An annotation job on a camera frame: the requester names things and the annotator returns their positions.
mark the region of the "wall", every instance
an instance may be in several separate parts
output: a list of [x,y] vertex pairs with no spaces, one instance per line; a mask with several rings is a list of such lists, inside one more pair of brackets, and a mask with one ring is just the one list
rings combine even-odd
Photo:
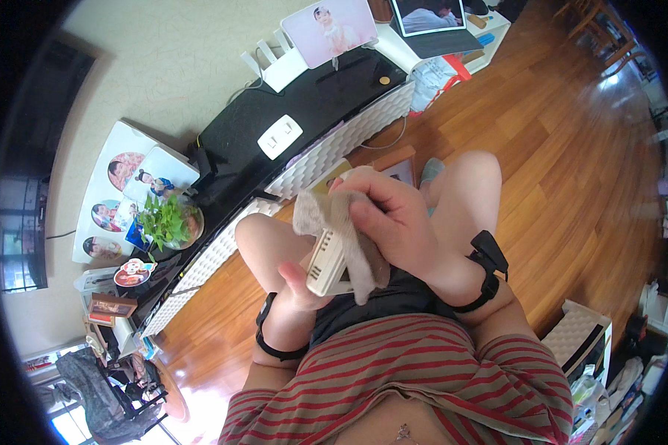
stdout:
[[[125,118],[182,149],[254,73],[240,61],[287,15],[311,0],[83,0],[65,40],[98,60],[71,109],[53,169],[47,235],[76,227],[79,208],[109,130]],[[3,297],[22,356],[84,334],[72,282],[103,265],[71,262],[73,236],[47,241],[48,289]]]

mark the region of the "pink photo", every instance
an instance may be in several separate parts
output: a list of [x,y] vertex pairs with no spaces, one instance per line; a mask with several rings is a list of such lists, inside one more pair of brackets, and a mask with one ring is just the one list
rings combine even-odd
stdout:
[[378,33],[366,0],[324,0],[282,20],[309,68],[374,40]]

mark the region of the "wooden floor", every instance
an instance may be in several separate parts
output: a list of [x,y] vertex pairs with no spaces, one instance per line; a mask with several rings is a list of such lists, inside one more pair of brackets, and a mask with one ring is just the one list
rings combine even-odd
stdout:
[[[632,68],[600,80],[601,61],[567,42],[552,13],[531,1],[489,67],[409,119],[399,145],[415,147],[418,170],[431,156],[448,164],[470,149],[495,153],[504,181],[496,237],[530,324],[546,334],[570,298],[612,317],[616,344],[654,267],[659,156],[645,143],[652,125]],[[288,219],[291,208],[280,213]],[[190,423],[168,424],[184,443],[217,438],[264,298],[236,253],[159,336],[191,410]]]

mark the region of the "potted plant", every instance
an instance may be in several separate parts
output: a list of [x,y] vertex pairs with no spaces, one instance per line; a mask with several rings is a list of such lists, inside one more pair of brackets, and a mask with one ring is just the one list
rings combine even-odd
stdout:
[[[146,235],[152,238],[162,252],[164,245],[173,250],[188,248],[203,234],[203,211],[193,200],[185,195],[169,196],[161,201],[149,195],[144,209],[136,217],[138,225],[143,226],[141,239],[148,243]],[[151,261],[155,261],[149,252]]]

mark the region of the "black shorts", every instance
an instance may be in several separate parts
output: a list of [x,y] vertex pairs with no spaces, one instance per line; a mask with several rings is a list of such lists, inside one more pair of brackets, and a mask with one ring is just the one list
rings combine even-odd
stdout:
[[445,304],[422,280],[391,266],[391,280],[384,289],[375,289],[364,306],[358,306],[354,294],[345,293],[317,311],[317,321],[310,347],[349,326],[376,318],[399,314],[429,313],[457,320],[453,308]]

